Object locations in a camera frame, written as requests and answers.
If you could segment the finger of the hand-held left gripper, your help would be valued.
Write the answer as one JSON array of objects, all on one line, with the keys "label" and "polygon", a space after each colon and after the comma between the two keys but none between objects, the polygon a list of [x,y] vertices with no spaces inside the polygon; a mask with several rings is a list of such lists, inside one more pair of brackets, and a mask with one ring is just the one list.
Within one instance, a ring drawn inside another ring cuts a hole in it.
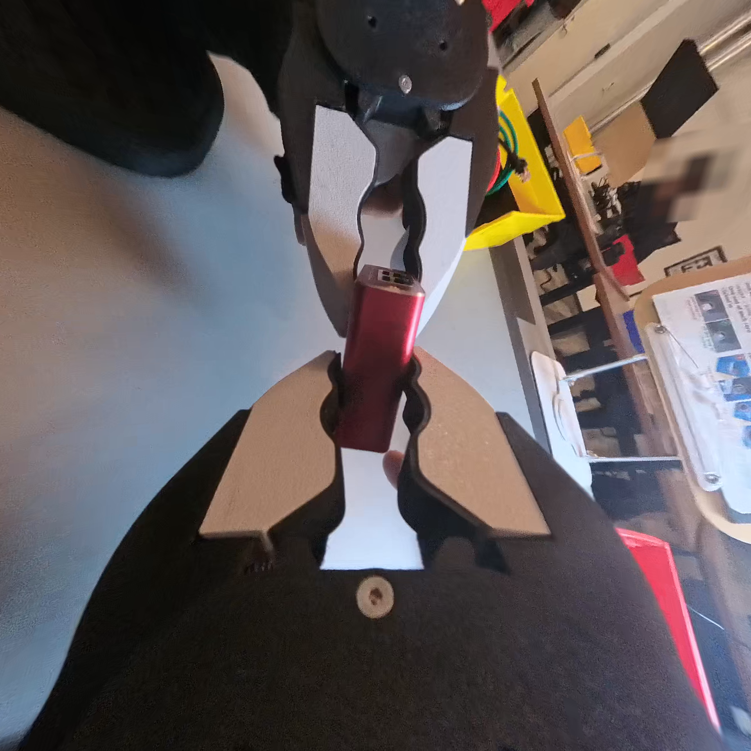
[{"label": "finger of the hand-held left gripper", "polygon": [[341,338],[348,331],[364,244],[361,208],[376,164],[375,146],[345,111],[315,108],[309,201],[301,225],[317,293]]},{"label": "finger of the hand-held left gripper", "polygon": [[424,291],[421,321],[435,313],[465,244],[473,144],[446,137],[408,165],[402,176],[402,253],[407,272]]}]

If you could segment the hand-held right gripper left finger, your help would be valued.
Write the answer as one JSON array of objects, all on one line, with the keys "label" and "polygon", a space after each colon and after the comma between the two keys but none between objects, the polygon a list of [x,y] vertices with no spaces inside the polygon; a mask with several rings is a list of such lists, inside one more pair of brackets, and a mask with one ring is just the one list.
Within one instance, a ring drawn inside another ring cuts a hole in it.
[{"label": "hand-held right gripper left finger", "polygon": [[325,351],[249,412],[199,528],[202,537],[328,537],[343,520],[340,452],[322,409],[340,362]]}]

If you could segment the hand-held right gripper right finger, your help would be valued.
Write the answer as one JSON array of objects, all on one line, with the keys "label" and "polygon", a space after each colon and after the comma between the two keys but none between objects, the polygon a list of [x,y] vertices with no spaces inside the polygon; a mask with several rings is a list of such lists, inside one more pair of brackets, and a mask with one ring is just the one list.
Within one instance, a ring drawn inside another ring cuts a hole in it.
[{"label": "hand-held right gripper right finger", "polygon": [[405,380],[398,507],[419,537],[549,537],[491,404],[417,346]]}]

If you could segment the yellow plastic bin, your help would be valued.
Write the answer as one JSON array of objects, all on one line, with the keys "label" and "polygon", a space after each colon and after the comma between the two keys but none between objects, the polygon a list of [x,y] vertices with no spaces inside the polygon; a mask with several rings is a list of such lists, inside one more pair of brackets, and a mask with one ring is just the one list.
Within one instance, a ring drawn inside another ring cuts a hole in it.
[{"label": "yellow plastic bin", "polygon": [[496,162],[464,250],[502,246],[565,218],[538,142],[513,89],[498,74]]}]

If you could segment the red ethernet splitter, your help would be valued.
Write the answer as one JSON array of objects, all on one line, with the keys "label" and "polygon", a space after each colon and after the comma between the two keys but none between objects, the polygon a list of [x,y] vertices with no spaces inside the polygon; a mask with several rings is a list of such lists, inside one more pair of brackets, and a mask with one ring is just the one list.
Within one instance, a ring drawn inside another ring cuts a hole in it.
[{"label": "red ethernet splitter", "polygon": [[384,454],[415,347],[425,293],[410,273],[365,265],[354,283],[335,440]]}]

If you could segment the red plastic bin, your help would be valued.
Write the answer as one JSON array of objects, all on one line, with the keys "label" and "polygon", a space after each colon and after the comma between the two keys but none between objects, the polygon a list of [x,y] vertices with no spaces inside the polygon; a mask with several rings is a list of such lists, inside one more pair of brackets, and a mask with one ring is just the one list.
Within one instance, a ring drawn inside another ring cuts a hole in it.
[{"label": "red plastic bin", "polygon": [[675,649],[709,721],[721,732],[719,715],[668,542],[643,532],[616,527],[623,544],[641,569],[662,612]]}]

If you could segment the person's left forearm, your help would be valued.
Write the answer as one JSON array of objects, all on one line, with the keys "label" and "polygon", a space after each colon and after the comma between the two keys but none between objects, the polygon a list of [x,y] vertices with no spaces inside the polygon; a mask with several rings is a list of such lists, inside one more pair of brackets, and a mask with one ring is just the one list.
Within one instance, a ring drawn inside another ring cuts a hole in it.
[{"label": "person's left forearm", "polygon": [[286,1],[2,1],[2,108],[137,174],[200,166],[224,115],[210,54],[269,108],[291,36]]}]

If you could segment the white document stand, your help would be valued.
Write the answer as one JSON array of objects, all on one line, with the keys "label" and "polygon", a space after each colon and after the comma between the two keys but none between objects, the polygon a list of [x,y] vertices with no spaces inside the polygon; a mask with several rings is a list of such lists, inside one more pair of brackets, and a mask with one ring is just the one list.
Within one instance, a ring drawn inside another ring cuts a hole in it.
[{"label": "white document stand", "polygon": [[623,369],[645,362],[647,355],[638,353],[613,363],[567,374],[557,360],[541,352],[530,354],[530,365],[539,397],[542,419],[548,436],[550,453],[555,461],[585,490],[593,495],[592,465],[598,464],[679,464],[679,456],[597,456],[585,445],[584,435],[571,395],[570,385],[577,380]]}]

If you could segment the long wooden table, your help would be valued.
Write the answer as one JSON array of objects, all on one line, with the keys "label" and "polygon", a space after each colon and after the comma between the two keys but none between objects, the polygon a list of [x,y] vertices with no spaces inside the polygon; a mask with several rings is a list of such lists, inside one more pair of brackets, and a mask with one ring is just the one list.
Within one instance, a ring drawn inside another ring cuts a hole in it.
[{"label": "long wooden table", "polygon": [[605,265],[598,248],[596,225],[587,203],[587,193],[581,185],[568,145],[559,134],[538,78],[532,81],[532,89],[550,137],[553,154],[561,169],[562,178],[571,199],[577,227],[583,236],[589,259],[593,263],[596,299],[604,315],[618,359],[625,362],[623,365],[625,380],[634,402],[641,433],[646,440],[648,455],[672,456],[675,454],[675,444],[666,422],[667,416],[659,398],[650,364],[646,355],[639,353],[633,346],[625,325],[623,316],[631,309],[629,296],[618,283],[611,269]]}]

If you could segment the small yellow box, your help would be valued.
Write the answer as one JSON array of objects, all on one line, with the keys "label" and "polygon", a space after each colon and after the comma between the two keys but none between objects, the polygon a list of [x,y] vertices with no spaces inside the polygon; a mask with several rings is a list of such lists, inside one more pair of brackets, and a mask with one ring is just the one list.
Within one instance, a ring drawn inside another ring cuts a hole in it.
[{"label": "small yellow box", "polygon": [[571,159],[581,176],[602,167],[602,156],[596,149],[592,135],[582,116],[573,120],[563,131]]}]

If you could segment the small red box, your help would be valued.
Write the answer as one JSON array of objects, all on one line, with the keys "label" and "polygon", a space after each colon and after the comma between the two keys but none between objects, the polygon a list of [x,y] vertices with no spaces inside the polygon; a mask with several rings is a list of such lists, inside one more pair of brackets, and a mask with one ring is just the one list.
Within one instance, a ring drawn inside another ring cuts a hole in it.
[{"label": "small red box", "polygon": [[643,274],[638,266],[632,240],[628,234],[623,234],[603,252],[615,280],[622,287],[636,286],[644,282]]}]

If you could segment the clear clipboard clip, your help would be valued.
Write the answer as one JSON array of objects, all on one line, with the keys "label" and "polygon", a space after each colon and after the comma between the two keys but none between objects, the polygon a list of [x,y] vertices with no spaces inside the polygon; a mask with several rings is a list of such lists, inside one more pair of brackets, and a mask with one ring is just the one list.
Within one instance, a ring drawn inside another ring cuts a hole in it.
[{"label": "clear clipboard clip", "polygon": [[702,490],[719,491],[724,471],[714,381],[665,324],[650,323],[643,334],[647,361],[671,419],[674,441],[681,446],[681,457]]}]

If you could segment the brown and black cardboard panel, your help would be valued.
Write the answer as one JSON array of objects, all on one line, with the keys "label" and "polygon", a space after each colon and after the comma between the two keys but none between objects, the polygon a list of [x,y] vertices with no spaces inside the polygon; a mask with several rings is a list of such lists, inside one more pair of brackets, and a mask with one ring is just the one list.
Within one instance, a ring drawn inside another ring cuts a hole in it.
[{"label": "brown and black cardboard panel", "polygon": [[596,132],[608,184],[632,181],[655,143],[674,136],[718,89],[696,42],[683,40],[643,97]]}]

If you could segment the wooden clipboard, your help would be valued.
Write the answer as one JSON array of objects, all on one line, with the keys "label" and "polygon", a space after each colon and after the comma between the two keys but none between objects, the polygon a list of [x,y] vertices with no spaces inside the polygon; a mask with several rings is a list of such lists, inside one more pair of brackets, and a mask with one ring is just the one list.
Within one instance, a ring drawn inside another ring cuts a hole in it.
[{"label": "wooden clipboard", "polygon": [[749,543],[749,261],[655,282],[634,320],[699,511]]}]

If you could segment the printed instruction sheet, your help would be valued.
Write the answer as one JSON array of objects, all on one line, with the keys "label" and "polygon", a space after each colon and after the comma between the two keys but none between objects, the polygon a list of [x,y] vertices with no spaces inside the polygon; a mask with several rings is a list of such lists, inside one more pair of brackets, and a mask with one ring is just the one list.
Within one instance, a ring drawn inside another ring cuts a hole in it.
[{"label": "printed instruction sheet", "polygon": [[685,287],[652,299],[658,316],[719,394],[719,490],[732,517],[750,513],[749,274]]}]

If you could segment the framed wall sign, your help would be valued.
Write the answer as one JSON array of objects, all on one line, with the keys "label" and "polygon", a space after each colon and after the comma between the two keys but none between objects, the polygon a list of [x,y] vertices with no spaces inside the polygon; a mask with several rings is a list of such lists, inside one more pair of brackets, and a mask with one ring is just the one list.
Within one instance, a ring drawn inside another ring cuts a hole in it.
[{"label": "framed wall sign", "polygon": [[664,268],[666,277],[690,273],[695,270],[713,268],[727,262],[726,254],[721,246],[715,246],[681,261],[672,263]]}]

